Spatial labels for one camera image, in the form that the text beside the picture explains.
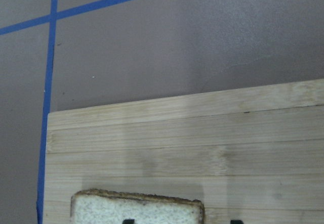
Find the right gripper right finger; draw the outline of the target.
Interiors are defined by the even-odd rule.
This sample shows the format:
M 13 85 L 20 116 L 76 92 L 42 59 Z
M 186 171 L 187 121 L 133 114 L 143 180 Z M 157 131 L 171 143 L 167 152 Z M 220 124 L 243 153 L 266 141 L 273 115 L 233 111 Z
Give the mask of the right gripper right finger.
M 240 219 L 233 219 L 230 221 L 230 224 L 244 224 L 244 222 Z

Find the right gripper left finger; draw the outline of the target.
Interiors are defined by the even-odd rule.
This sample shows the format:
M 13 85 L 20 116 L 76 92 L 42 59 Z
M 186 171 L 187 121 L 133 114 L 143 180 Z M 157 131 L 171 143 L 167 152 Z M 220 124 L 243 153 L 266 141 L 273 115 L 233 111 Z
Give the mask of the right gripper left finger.
M 122 224 L 134 224 L 135 220 L 134 219 L 124 219 Z

